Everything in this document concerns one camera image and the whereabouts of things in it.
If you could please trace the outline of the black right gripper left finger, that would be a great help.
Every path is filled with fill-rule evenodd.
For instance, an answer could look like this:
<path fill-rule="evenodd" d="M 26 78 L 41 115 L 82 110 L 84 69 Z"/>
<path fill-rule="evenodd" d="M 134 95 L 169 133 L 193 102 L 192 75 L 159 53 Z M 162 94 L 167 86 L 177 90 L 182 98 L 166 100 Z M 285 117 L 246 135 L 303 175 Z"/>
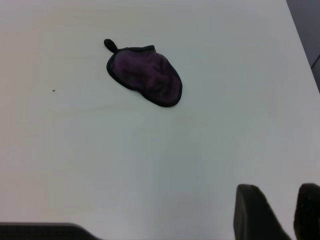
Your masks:
<path fill-rule="evenodd" d="M 267 198 L 255 185 L 236 189 L 233 230 L 236 240 L 289 240 Z"/>

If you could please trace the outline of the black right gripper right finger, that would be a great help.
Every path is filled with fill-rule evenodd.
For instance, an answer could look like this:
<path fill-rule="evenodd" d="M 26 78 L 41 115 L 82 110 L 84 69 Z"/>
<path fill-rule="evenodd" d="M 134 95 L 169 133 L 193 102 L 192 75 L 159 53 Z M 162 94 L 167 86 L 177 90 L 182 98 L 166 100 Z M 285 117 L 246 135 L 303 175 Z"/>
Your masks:
<path fill-rule="evenodd" d="M 320 239 L 320 186 L 304 183 L 300 186 L 293 228 L 297 240 Z"/>

